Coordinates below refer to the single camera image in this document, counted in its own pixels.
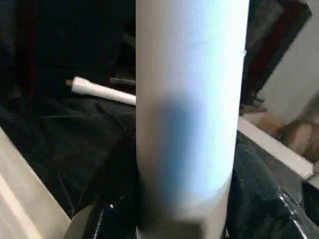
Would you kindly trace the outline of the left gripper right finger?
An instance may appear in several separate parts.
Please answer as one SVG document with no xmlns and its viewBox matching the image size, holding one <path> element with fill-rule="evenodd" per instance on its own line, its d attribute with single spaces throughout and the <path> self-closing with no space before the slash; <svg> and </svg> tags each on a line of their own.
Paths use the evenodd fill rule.
<svg viewBox="0 0 319 239">
<path fill-rule="evenodd" d="M 238 132 L 226 227 L 232 239 L 317 239 L 319 191 Z"/>
</svg>

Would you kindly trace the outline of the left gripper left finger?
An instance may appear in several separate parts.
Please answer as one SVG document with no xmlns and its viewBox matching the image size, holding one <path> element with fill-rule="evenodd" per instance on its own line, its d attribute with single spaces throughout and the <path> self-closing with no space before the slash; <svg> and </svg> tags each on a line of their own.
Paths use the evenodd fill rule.
<svg viewBox="0 0 319 239">
<path fill-rule="evenodd" d="M 92 206 L 85 239 L 135 239 L 138 221 L 136 143 L 121 139 L 107 155 L 83 192 Z"/>
</svg>

